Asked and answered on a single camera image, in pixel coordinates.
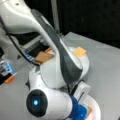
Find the orange object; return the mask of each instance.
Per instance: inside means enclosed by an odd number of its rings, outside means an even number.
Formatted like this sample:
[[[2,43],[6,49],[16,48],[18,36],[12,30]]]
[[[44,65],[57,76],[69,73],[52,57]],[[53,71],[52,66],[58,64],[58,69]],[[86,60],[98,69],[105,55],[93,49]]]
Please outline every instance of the orange object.
[[[84,105],[84,107],[87,109],[87,115],[86,115],[86,119],[89,117],[89,115],[92,113],[92,108],[90,108],[87,105]]]
[[[54,55],[52,55],[52,54],[45,53],[45,52],[39,52],[39,54],[35,58],[35,61],[39,62],[39,63],[45,63],[48,60],[52,59],[53,57],[54,57]]]
[[[9,84],[11,81],[13,81],[15,79],[15,76],[10,76],[6,81],[5,83],[6,84]]]
[[[49,47],[47,50],[45,50],[45,53],[48,53],[49,51],[51,51],[52,49]]]
[[[86,50],[81,48],[81,47],[78,47],[74,50],[74,54],[77,56],[77,57],[82,57],[83,55],[86,54]]]

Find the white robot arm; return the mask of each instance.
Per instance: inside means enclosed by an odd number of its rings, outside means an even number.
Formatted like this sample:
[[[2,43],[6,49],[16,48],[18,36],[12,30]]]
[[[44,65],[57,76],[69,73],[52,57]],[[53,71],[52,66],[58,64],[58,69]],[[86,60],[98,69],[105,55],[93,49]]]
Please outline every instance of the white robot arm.
[[[79,80],[82,73],[79,59],[38,11],[30,10],[23,0],[1,0],[0,14],[10,33],[36,31],[54,51],[55,57],[39,68],[48,87],[60,88]]]
[[[30,93],[27,108],[35,117],[60,120],[67,118],[73,110],[71,97],[59,89],[80,79],[82,65],[55,33],[49,22],[36,10],[30,10],[23,0],[0,0],[0,16],[8,32],[14,34],[36,31],[43,36],[55,53],[55,57],[29,73]],[[90,86],[79,86],[75,92],[79,100]]]

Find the metal part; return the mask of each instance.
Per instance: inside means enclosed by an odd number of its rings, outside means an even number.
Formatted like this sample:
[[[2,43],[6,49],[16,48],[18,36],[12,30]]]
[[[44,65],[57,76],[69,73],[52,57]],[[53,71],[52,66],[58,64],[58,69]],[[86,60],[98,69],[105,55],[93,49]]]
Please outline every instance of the metal part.
[[[51,0],[55,30],[60,33],[57,0]]]

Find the table surface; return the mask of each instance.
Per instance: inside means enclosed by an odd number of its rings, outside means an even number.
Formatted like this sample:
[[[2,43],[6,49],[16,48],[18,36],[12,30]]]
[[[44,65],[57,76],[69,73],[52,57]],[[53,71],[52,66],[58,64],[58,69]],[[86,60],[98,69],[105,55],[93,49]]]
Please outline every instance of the table surface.
[[[100,106],[101,120],[118,120],[120,117],[120,49],[89,38],[69,33],[64,41],[70,47],[81,46],[87,50],[90,70],[87,83],[92,96]],[[20,70],[9,85],[0,87],[0,120],[37,120],[26,108],[30,67]]]

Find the dark background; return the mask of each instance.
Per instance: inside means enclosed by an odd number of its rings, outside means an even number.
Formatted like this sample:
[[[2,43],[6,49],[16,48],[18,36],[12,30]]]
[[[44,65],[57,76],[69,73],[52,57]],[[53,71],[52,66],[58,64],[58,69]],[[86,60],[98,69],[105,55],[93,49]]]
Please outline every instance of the dark background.
[[[51,0],[25,0],[53,25]],[[57,0],[60,30],[120,48],[120,0]]]

